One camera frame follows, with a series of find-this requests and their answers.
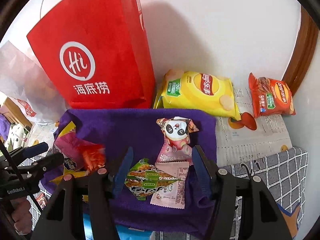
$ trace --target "gray plaid fabric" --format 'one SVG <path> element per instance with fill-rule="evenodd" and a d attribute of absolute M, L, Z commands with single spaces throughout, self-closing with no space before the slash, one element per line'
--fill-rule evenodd
<path fill-rule="evenodd" d="M 30 165 L 35 159 L 26 160 L 24 165 Z M 242 163 L 223 167 L 236 177 L 247 178 L 247 171 L 241 167 Z M 301 148 L 291 148 L 290 150 L 260 158 L 255 161 L 244 163 L 248 170 L 252 170 L 252 175 L 261 177 L 267 185 L 277 204 L 283 208 L 285 212 L 291 214 L 298 204 L 301 204 L 299 215 L 297 218 L 298 226 L 302 223 L 303 210 L 305 203 L 304 187 L 308 166 L 308 153 Z M 41 192 L 44 192 L 47 198 L 50 194 L 40 185 Z M 31 199 L 30 212 L 33 215 L 33 227 L 40 216 L 39 211 L 32 203 Z M 235 210 L 233 218 L 233 227 L 230 239 L 237 240 L 239 226 L 241 221 L 241 204 L 242 197 L 236 198 L 236 205 L 239 207 Z M 186 233 L 174 232 L 156 232 L 156 240 L 197 240 L 194 236 Z"/>

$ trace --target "brown wooden trim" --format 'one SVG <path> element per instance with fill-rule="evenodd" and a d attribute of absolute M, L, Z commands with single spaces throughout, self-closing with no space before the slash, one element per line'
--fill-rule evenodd
<path fill-rule="evenodd" d="M 316 49 L 319 29 L 307 11 L 301 6 L 301 25 L 296 45 L 282 78 L 294 95 L 310 66 L 313 54 Z"/>

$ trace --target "white plastic bag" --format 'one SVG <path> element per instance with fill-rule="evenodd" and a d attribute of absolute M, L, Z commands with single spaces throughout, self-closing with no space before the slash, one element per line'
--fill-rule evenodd
<path fill-rule="evenodd" d="M 0 91 L 38 124 L 57 122 L 67 110 L 44 70 L 10 41 L 0 48 Z"/>

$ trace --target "white hi logo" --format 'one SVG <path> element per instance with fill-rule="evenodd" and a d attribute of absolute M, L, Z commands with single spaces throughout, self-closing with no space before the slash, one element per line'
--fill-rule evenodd
<path fill-rule="evenodd" d="M 83 59 L 80 55 L 80 53 L 78 53 L 78 55 L 80 56 L 80 58 L 78 59 L 77 58 L 77 53 L 74 52 L 74 60 L 72 59 L 72 53 L 71 51 L 69 51 L 69 60 L 70 60 L 70 65 L 69 65 L 69 68 L 67 68 L 65 62 L 64 62 L 64 59 L 63 59 L 63 56 L 64 56 L 64 53 L 67 49 L 71 48 L 71 47 L 76 47 L 76 48 L 79 48 L 81 49 L 89 58 L 90 60 L 90 72 L 88 74 L 87 77 L 80 77 L 80 76 L 77 76 L 77 72 L 76 72 L 76 69 L 75 69 L 75 65 L 76 65 L 76 68 L 78 70 L 78 72 L 80 73 L 81 72 L 81 69 L 80 69 L 80 66 L 79 66 L 79 61 L 80 61 L 80 65 L 83 69 L 87 69 L 88 65 L 86 64 L 84 66 L 84 63 L 83 63 Z M 96 70 L 96 64 L 95 64 L 95 61 L 94 61 L 94 58 L 93 58 L 93 55 L 92 53 L 86 48 L 86 46 L 82 45 L 81 43 L 79 42 L 76 42 L 76 41 L 69 41 L 67 42 L 66 44 L 64 44 L 62 47 L 61 47 L 61 50 L 60 50 L 60 63 L 63 67 L 63 69 L 65 70 L 65 72 L 67 72 L 67 74 L 71 77 L 73 77 L 74 79 L 77 79 L 77 80 L 80 80 L 80 81 L 87 81 L 87 80 L 90 80 L 93 75 L 94 75 L 94 72 Z"/>

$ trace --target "red paper bag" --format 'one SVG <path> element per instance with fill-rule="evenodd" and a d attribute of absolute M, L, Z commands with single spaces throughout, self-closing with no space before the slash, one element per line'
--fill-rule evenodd
<path fill-rule="evenodd" d="M 155 78 L 140 0 L 62 0 L 27 38 L 72 108 L 151 106 Z"/>

